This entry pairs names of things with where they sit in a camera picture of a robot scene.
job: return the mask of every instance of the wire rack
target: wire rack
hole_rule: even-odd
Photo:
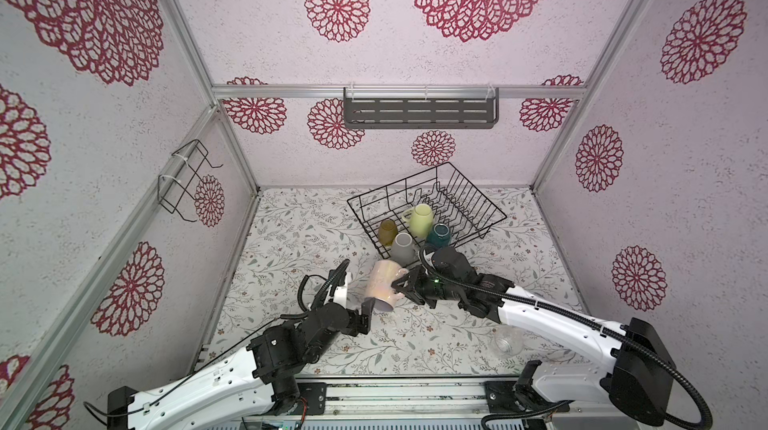
[[[435,224],[446,224],[451,229],[452,246],[484,238],[492,226],[507,218],[450,162],[355,195],[346,202],[384,259],[389,259],[389,246],[379,242],[379,224],[390,219],[397,224],[398,232],[410,233],[402,214],[413,206],[427,204],[434,210]],[[411,236],[417,245],[424,244],[423,238]]]
[[[203,162],[208,164],[211,168],[221,168],[224,164],[219,165],[213,165],[210,160],[208,160],[208,149],[203,145],[203,142],[199,140],[191,140],[187,142],[186,144],[179,147],[175,152],[171,154],[171,156],[176,156],[177,158],[181,158],[184,161],[184,165],[178,170],[178,172],[175,175],[158,175],[158,185],[157,185],[157,194],[158,194],[158,203],[168,210],[170,214],[179,214],[182,220],[185,222],[197,222],[197,220],[190,220],[186,216],[184,216],[181,213],[181,210],[179,210],[179,203],[181,202],[181,199],[184,197],[184,195],[188,195],[192,201],[195,201],[194,195],[192,195],[188,188],[190,185],[192,185],[192,182],[194,181],[195,177],[197,177],[198,181],[202,180],[202,177],[197,172],[200,170],[200,167],[203,165]],[[196,160],[197,158],[200,158],[196,164],[191,164],[190,160]],[[183,168],[189,168],[192,170],[192,174],[190,175],[189,180],[187,183],[183,182],[179,179],[180,172]],[[170,179],[170,185],[166,186],[165,190],[163,191],[163,183],[166,181],[166,179]],[[168,198],[168,193],[173,188],[179,188],[181,189],[181,192],[178,193],[178,198],[176,201],[174,201],[174,198]]]

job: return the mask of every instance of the yellow mug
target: yellow mug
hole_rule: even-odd
[[[411,235],[417,238],[427,238],[432,229],[432,222],[435,221],[435,212],[429,205],[419,204],[403,212],[400,217],[408,223]]]

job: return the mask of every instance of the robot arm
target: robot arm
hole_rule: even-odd
[[[580,400],[611,403],[647,425],[661,426],[667,420],[684,428],[711,427],[709,407],[677,371],[651,324],[639,319],[629,325],[599,320],[543,300],[500,276],[478,274],[452,247],[431,252],[422,250],[422,264],[393,282],[392,288],[431,308],[438,300],[457,300],[460,309],[476,317],[527,329],[590,360],[567,366],[528,362],[514,394],[522,409],[540,412],[529,415]],[[685,422],[666,413],[673,381],[696,402],[701,422]],[[489,417],[484,418],[484,428]]]
[[[241,416],[290,411],[300,396],[294,376],[307,363],[316,363],[340,333],[357,336],[370,329],[373,301],[363,305],[362,313],[345,308],[347,264],[331,271],[329,285],[311,310],[283,316],[289,320],[232,356],[146,392],[130,387],[110,392],[109,430],[196,430]]]
[[[590,360],[584,365],[526,364],[514,384],[514,396],[526,416],[550,413],[580,400],[611,403],[639,422],[661,426],[665,420],[684,428],[707,429],[711,412],[696,389],[675,369],[654,328],[642,320],[630,324],[599,320],[547,302],[502,277],[477,274],[463,254],[444,247],[392,283],[418,305],[435,308],[438,300],[456,300],[479,318],[521,327],[571,348]],[[272,326],[232,357],[180,383],[136,392],[122,387],[108,398],[110,430],[195,430],[252,415],[288,412],[300,397],[294,375],[317,362],[339,333],[367,334],[373,300],[361,312],[344,308],[346,263],[331,272],[312,309]],[[330,287],[330,296],[326,293]],[[677,380],[699,406],[702,421],[684,422],[666,413],[672,381]],[[483,419],[500,418],[487,416]],[[504,418],[520,415],[504,414]]]

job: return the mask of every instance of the table surface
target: table surface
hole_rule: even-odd
[[[305,274],[327,276],[349,258],[348,306],[359,308],[368,272],[379,253],[346,200],[366,189],[273,188],[264,190],[244,252],[227,293],[207,357],[220,353],[281,313],[297,313],[296,290]],[[494,273],[552,302],[581,311],[549,230],[531,192],[521,188],[482,191],[507,214],[484,239],[458,248],[478,272]],[[321,284],[311,279],[305,302]],[[393,312],[375,312],[367,336],[340,336],[310,375],[495,375],[519,373],[531,359],[583,362],[571,350],[526,332],[524,349],[504,358],[494,337],[504,332],[440,302],[437,308],[400,300]]]

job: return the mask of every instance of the red wire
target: red wire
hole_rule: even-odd
[[[297,430],[304,426],[304,420],[306,420],[306,398],[302,397],[301,401],[304,403],[304,412],[301,414],[301,423],[299,423],[299,428]]]

